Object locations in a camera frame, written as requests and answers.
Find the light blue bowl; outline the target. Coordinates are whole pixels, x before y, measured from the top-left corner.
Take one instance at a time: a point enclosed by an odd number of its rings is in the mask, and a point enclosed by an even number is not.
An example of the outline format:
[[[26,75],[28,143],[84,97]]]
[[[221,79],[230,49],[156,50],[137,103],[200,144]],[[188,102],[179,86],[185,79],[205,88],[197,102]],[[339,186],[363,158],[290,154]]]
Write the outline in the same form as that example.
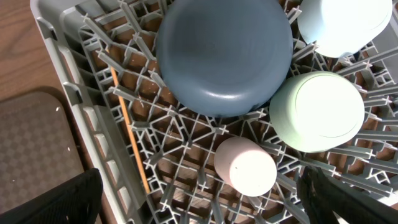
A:
[[[316,43],[317,53],[347,57],[387,27],[392,8],[392,0],[303,0],[297,24],[305,43]]]

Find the mint green bowl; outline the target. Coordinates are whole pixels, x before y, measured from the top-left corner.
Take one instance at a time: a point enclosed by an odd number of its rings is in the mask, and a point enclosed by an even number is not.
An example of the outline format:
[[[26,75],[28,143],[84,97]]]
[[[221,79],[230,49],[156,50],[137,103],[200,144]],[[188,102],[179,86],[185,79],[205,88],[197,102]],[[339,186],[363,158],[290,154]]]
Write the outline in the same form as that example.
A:
[[[286,145],[301,152],[324,152],[359,132],[364,101],[345,77],[310,72],[285,81],[271,99],[269,116]]]

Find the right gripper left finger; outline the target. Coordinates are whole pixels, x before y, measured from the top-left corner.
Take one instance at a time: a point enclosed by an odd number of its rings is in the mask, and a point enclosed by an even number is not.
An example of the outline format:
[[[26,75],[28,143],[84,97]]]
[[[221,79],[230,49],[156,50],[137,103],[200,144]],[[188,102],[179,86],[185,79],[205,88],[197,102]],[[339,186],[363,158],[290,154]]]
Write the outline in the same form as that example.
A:
[[[1,223],[94,223],[102,194],[101,174],[92,168],[1,214]]]

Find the wooden chopstick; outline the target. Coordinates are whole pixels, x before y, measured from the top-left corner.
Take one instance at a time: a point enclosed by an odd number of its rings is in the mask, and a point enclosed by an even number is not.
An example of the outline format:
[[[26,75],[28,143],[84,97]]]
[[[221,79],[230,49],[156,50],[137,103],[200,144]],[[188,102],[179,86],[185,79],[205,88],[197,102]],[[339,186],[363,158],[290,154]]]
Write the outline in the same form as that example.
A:
[[[129,140],[130,140],[130,143],[131,143],[131,146],[132,146],[134,157],[136,158],[137,168],[139,170],[139,174],[140,174],[140,177],[142,179],[144,190],[145,190],[146,194],[149,194],[150,193],[150,186],[149,186],[149,183],[147,181],[146,173],[145,173],[145,170],[144,170],[144,166],[142,164],[142,159],[141,159],[141,156],[140,156],[140,153],[139,153],[137,142],[136,142],[136,139],[134,137],[134,133],[133,133],[133,131],[131,129],[131,120],[130,120],[129,113],[128,113],[128,110],[127,110],[126,102],[125,102],[124,98],[121,97],[121,96],[118,96],[118,100],[119,100],[119,104],[121,106],[121,110],[122,110],[125,126],[126,126],[126,129],[127,129],[128,135],[129,135]]]

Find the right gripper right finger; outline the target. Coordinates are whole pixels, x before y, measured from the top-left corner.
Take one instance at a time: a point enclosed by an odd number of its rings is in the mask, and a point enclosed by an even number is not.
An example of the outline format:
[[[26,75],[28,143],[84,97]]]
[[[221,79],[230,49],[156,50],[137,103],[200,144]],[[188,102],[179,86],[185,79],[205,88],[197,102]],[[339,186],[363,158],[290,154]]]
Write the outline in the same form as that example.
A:
[[[304,169],[297,193],[311,224],[397,224],[397,210],[326,176],[321,168]]]

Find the pink plastic cup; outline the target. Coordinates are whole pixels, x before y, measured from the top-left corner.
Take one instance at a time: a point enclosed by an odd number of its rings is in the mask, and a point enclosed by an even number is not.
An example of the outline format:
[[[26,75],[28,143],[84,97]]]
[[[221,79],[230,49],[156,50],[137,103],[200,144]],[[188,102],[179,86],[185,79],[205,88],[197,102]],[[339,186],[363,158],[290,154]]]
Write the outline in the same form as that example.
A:
[[[263,148],[243,137],[223,141],[215,151],[216,173],[232,188],[248,197],[258,197],[276,182],[276,164]]]

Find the dark blue plate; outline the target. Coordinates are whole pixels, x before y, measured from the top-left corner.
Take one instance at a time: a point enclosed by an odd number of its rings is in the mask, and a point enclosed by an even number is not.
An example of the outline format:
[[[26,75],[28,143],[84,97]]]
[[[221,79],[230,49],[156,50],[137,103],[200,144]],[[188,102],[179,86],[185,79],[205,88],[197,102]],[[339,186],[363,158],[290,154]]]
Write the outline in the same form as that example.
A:
[[[262,106],[284,82],[292,54],[292,30],[277,0],[176,0],[156,40],[174,97],[212,117]]]

